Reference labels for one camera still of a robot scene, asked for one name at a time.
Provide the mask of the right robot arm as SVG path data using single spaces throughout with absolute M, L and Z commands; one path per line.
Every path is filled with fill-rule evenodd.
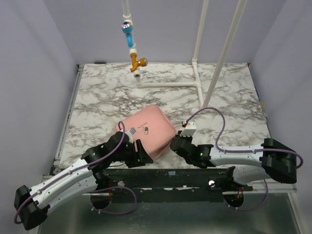
M 170 149 L 187 164 L 202 169 L 234 165 L 233 174 L 224 179 L 224 185 L 230 191 L 267 178 L 285 184 L 297 182 L 296 152 L 272 138 L 264 139 L 262 144 L 229 148 L 212 144 L 196 146 L 192 139 L 191 136 L 176 135 Z

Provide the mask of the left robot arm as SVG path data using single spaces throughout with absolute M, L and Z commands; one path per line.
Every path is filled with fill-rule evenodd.
M 23 185 L 16 190 L 15 224 L 30 230 L 47 219 L 53 208 L 83 193 L 102 193 L 113 190 L 104 170 L 116 161 L 128 168 L 144 166 L 153 160 L 139 139 L 132 142 L 124 132 L 117 132 L 109 140 L 89 148 L 67 169 L 31 188 Z

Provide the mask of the pink medicine kit case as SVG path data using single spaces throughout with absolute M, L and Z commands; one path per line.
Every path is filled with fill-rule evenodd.
M 149 105 L 122 122 L 126 130 L 135 128 L 134 140 L 141 140 L 153 160 L 165 153 L 176 135 L 176 128 L 156 105 Z

